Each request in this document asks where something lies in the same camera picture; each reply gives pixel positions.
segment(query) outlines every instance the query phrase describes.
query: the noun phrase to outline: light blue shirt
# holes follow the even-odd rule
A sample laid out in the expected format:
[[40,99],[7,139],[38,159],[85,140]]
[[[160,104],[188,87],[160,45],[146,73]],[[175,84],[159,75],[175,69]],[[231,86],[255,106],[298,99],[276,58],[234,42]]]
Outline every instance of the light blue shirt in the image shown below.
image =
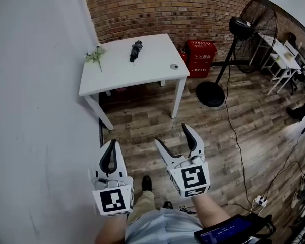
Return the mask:
[[126,231],[128,244],[198,243],[194,232],[203,229],[200,221],[181,211],[163,209],[145,213]]

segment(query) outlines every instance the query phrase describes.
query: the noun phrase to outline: red box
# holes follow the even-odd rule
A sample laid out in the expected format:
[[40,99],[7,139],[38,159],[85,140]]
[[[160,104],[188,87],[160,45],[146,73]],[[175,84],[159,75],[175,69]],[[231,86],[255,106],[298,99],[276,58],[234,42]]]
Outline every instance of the red box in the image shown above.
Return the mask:
[[217,49],[211,41],[188,40],[189,78],[205,78],[209,74],[211,63]]
[[178,53],[181,56],[185,65],[187,65],[188,64],[188,54],[186,52],[184,52],[183,50],[179,50]]

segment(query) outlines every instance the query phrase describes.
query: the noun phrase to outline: black shoe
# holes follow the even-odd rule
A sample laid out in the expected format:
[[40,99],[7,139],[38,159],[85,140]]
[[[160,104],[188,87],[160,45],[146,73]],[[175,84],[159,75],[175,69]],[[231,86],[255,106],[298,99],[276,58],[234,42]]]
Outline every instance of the black shoe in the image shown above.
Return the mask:
[[170,201],[165,201],[163,208],[164,209],[173,209],[173,205]]
[[146,175],[142,179],[142,191],[152,191],[153,190],[153,183],[151,182],[151,178]]
[[299,122],[301,122],[303,120],[302,118],[297,116],[295,110],[292,110],[291,108],[286,108],[286,111],[292,119],[298,119]]

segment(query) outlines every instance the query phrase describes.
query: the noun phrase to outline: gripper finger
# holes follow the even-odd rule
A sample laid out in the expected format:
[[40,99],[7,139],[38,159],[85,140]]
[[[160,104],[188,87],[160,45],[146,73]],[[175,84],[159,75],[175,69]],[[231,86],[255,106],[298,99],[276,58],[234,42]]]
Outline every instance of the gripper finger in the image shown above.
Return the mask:
[[198,133],[193,128],[184,123],[182,123],[182,128],[185,137],[187,138],[188,147],[191,151],[189,157],[201,154],[204,155],[204,142]]
[[185,158],[182,155],[173,155],[167,146],[158,138],[155,139],[155,146],[157,147],[167,166],[185,161]]
[[[113,167],[109,167],[111,159],[113,159]],[[117,177],[127,176],[126,165],[122,156],[120,144],[115,139],[108,141],[101,148],[99,169],[99,174],[104,173],[106,174],[106,177],[114,177],[114,175]]]

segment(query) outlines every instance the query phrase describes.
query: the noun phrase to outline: standing fan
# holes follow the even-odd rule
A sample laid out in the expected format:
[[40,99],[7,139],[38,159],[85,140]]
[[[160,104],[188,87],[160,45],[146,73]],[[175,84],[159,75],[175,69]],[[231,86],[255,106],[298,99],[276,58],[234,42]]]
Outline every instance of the standing fan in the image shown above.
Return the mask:
[[229,30],[234,34],[234,40],[216,82],[203,82],[196,89],[198,99],[208,107],[219,107],[225,100],[224,91],[218,83],[233,53],[237,67],[244,73],[252,73],[262,62],[255,59],[263,39],[260,35],[267,35],[266,39],[271,44],[267,54],[272,52],[277,37],[277,16],[271,2],[269,0],[249,1],[240,17],[232,17],[229,20]]

